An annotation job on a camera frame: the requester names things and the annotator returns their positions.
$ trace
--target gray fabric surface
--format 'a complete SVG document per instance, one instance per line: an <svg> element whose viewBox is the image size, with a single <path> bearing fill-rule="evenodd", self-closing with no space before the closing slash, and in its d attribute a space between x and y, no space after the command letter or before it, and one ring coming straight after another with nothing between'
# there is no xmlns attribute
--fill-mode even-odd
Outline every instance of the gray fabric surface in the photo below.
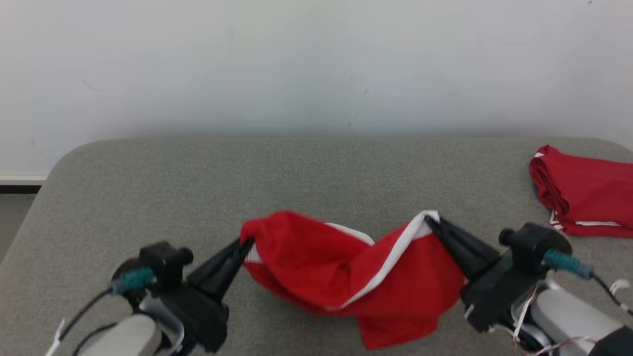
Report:
<svg viewBox="0 0 633 356"><path fill-rule="evenodd" d="M237 237L248 218L281 209L361 230L374 238L423 209L496 244L504 227L546 223L528 163L537 148L633 162L597 139L403 139L104 141L55 166L0 265L0 355L42 355L62 317L106 286L146 244L189 246L202 262ZM633 280L633 240L573 238L576 255L608 281ZM621 321L593 283L557 280ZM630 291L622 292L630 301ZM245 271L225 301L227 355L364 355L352 318L315 317L258 286ZM125 317L122 299L97 305L60 355L98 325ZM477 334L457 304L439 330L374 355L508 355L501 332Z"/></svg>

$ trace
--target cable connector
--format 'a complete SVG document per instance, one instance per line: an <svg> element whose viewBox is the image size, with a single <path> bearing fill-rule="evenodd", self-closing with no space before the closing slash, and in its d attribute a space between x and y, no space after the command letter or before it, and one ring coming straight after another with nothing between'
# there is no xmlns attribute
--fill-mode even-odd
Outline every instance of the cable connector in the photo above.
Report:
<svg viewBox="0 0 633 356"><path fill-rule="evenodd" d="M154 283L154 272L149 267L143 267L125 273L110 284L110 294L121 295L134 289L147 288Z"/></svg>
<svg viewBox="0 0 633 356"><path fill-rule="evenodd" d="M566 255L558 250L548 250L543 256L543 260L552 269L566 270L586 280L592 278L593 266L584 264L578 258Z"/></svg>

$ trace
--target cable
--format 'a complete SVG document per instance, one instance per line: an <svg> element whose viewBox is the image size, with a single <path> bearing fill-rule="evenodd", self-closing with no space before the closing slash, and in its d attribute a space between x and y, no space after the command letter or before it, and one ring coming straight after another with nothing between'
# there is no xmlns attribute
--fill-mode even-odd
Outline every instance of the cable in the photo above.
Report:
<svg viewBox="0 0 633 356"><path fill-rule="evenodd" d="M626 304L622 303L620 300L618 300L618 298L616 298L616 297L615 297L615 294L613 294L613 293L611 292L611 289L609 288L609 286L607 286L607 285L606 285L605 281L604 281L602 278L598 277L598 275L597 275L597 274L595 274L595 273L593 273L593 272L591 272L591 277L592 277L593 279L595 279L595 280L596 280L596 282L598 282L598 284L600 284L600 286L602 287L602 289L604 289L604 290L605 290L606 294L607 294L607 295L609 295L609 297L611 298L611 300L613 300L613 302L614 302L614 303L615 303L618 307L620 307L621 309L623 309L624 311L626 311L627 313L629 313L629 315L633 316L633 312L629 309L629 307L628 307Z"/></svg>
<svg viewBox="0 0 633 356"><path fill-rule="evenodd" d="M107 325L103 325L98 327L97 329L93 330L90 334L86 335L82 341L79 343L79 345L77 345L77 347L75 348L75 351L73 351L73 356L78 356L79 355L79 351L81 351L82 347L84 347L84 345L88 342L88 340L90 340L93 336L102 333L108 329L112 329L113 327L116 326L115 322L112 322L110 324Z"/></svg>
<svg viewBox="0 0 633 356"><path fill-rule="evenodd" d="M64 330L61 331L60 333L60 337L59 337L59 341L62 342L64 340L64 338L66 337L66 335L68 335L68 332L73 328L73 326L75 326L75 324L79 321L79 319L81 319L82 316L84 316L84 314L90 309L92 308L93 305L95 305L95 303L97 303L100 299L102 299L104 296L108 295L111 291L111 288L107 288L104 291L102 291L101 293L97 294L93 299L91 299L81 310L79 310L79 313L77 313L75 315L75 317L68 323L68 325L64 328Z"/></svg>

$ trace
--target folded red garment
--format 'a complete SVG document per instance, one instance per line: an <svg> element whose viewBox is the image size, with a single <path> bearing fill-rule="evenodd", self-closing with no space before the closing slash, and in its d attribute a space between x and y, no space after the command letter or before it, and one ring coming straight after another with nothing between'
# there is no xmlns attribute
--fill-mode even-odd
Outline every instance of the folded red garment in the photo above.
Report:
<svg viewBox="0 0 633 356"><path fill-rule="evenodd" d="M377 243L362 232L278 212L246 222L244 265L255 281L309 312L358 317L367 348L436 330L464 277L422 212Z"/></svg>
<svg viewBox="0 0 633 356"><path fill-rule="evenodd" d="M530 174L557 230L633 238L633 164L570 156L547 145L534 155Z"/></svg>

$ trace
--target folded red cloth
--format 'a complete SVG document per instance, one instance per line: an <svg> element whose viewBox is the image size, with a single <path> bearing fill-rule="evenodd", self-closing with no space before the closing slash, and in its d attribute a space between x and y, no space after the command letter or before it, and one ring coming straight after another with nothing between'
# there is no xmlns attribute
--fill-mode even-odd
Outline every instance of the folded red cloth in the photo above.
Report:
<svg viewBox="0 0 633 356"><path fill-rule="evenodd" d="M436 330L464 277L422 212L377 243L362 232L278 212L246 222L244 265L255 281L309 312L358 317L367 348Z"/></svg>
<svg viewBox="0 0 633 356"><path fill-rule="evenodd" d="M633 238L633 164L570 156L547 145L534 155L530 174L557 230Z"/></svg>

